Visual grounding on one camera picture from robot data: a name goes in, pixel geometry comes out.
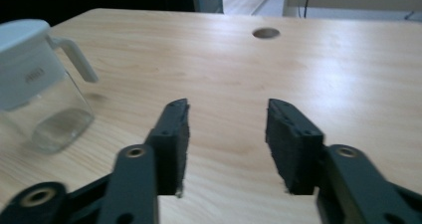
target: wooden table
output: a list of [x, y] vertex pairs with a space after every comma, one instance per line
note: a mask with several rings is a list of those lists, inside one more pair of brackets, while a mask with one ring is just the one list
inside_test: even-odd
[[[262, 27], [281, 35], [254, 37]], [[108, 174], [181, 98], [191, 104], [185, 191], [160, 197], [163, 224], [319, 223], [316, 198], [286, 194], [277, 174], [264, 141], [269, 98], [299, 108], [325, 144], [359, 148], [389, 181], [422, 193], [421, 24], [99, 9], [52, 34], [95, 67], [101, 80], [84, 83], [60, 53], [96, 120], [55, 155], [2, 135], [1, 207], [38, 182], [73, 191]]]

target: clear glass jug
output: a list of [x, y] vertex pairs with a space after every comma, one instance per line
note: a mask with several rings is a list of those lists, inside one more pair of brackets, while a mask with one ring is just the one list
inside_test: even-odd
[[25, 137], [25, 144], [54, 153], [72, 143], [94, 114], [56, 56], [62, 48], [85, 81], [98, 80], [71, 40], [48, 35], [43, 20], [0, 25], [0, 121]]

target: light wood tabletop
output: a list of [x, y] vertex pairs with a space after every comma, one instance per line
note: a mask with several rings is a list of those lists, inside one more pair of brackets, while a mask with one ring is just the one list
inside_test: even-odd
[[[258, 39], [260, 28], [280, 35]], [[99, 75], [85, 83], [58, 52], [96, 119], [53, 155], [1, 136], [0, 207], [22, 189], [76, 190], [143, 143], [166, 104], [188, 98], [184, 196], [159, 198], [160, 223], [320, 223], [315, 196], [285, 193], [265, 143], [268, 99], [365, 152], [386, 179], [422, 193], [422, 25], [97, 9], [52, 29]]]

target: floor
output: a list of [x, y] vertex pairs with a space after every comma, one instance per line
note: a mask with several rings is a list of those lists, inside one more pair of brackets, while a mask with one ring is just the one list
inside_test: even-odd
[[[282, 17], [284, 0], [223, 0], [224, 14]], [[305, 8], [298, 8], [303, 17]], [[308, 8], [307, 18], [422, 22], [422, 12]]]

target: pitcher handle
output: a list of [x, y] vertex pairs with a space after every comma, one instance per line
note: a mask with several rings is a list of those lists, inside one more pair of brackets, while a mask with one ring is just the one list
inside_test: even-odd
[[74, 41], [65, 38], [52, 37], [48, 40], [53, 49], [58, 47], [63, 49], [86, 82], [95, 83], [99, 80], [93, 67]]

